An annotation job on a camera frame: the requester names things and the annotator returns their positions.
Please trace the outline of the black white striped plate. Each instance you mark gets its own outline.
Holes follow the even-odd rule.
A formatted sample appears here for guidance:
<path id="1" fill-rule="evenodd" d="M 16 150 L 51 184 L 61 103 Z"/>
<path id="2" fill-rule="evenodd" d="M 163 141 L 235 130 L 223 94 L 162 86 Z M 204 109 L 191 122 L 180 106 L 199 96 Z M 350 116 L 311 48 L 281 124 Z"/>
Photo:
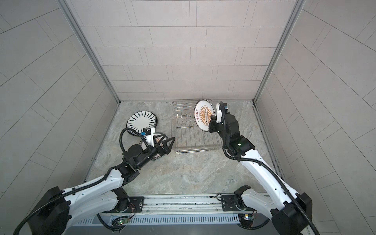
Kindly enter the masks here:
<path id="1" fill-rule="evenodd" d="M 137 133 L 143 133 L 145 128 L 156 127 L 158 124 L 157 116 L 150 111 L 139 111 L 134 113 L 127 121 L 126 127 L 133 129 Z"/>

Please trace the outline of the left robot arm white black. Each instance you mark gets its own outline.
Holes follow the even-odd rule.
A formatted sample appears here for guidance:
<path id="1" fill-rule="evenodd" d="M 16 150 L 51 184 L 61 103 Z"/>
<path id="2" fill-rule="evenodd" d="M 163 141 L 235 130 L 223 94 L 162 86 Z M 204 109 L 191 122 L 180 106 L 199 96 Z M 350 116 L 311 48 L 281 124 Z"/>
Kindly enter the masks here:
<path id="1" fill-rule="evenodd" d="M 140 169 L 156 155 L 166 155 L 172 150 L 175 138 L 158 135 L 142 136 L 146 148 L 132 145 L 123 149 L 123 161 L 109 168 L 102 176 L 92 181 L 61 190 L 54 187 L 48 190 L 41 201 L 15 228 L 18 235 L 27 224 L 33 235 L 61 235 L 71 225 L 92 215 L 128 208 L 129 196 L 123 186 L 132 182 Z"/>

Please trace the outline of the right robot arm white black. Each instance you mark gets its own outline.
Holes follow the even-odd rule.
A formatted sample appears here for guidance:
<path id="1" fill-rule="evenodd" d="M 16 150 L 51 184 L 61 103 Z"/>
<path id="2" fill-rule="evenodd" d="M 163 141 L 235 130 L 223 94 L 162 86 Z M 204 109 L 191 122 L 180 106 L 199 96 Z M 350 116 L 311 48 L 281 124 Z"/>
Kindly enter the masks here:
<path id="1" fill-rule="evenodd" d="M 265 197 L 253 189 L 246 189 L 240 195 L 244 206 L 257 210 L 271 220 L 280 235 L 298 235 L 307 226 L 319 234 L 312 222 L 311 198 L 306 193 L 299 194 L 269 167 L 255 146 L 241 135 L 235 116 L 212 115 L 209 132 L 220 135 L 225 156 L 241 162 L 269 195 Z"/>

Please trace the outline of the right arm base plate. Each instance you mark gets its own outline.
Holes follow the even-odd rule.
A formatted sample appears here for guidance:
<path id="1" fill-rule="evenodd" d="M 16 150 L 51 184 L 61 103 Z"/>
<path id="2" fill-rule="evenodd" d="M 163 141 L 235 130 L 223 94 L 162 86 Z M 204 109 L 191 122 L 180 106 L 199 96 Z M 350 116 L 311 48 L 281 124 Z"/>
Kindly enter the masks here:
<path id="1" fill-rule="evenodd" d="M 221 201 L 222 210 L 224 212 L 252 212 L 253 208 L 241 207 L 236 204 L 234 195 L 219 194 L 217 199 Z"/>

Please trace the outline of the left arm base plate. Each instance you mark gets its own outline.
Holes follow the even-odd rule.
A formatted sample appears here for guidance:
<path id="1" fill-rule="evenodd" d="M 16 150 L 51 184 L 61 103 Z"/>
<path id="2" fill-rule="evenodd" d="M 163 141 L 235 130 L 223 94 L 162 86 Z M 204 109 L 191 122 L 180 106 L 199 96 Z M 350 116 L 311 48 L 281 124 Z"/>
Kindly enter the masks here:
<path id="1" fill-rule="evenodd" d="M 143 196 L 131 196 L 128 199 L 120 200 L 112 213 L 138 213 L 142 212 L 145 198 Z"/>

